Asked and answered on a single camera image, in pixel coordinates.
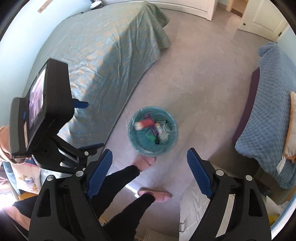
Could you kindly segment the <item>person's left hand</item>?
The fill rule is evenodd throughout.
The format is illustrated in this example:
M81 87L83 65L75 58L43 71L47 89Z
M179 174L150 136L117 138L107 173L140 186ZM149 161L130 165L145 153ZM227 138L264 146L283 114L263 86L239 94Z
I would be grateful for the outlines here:
M25 162L25 158L13 159L11 157L10 150L10 129L9 126L1 126L0 132L0 141L1 141L1 163L10 162L12 164L22 164Z

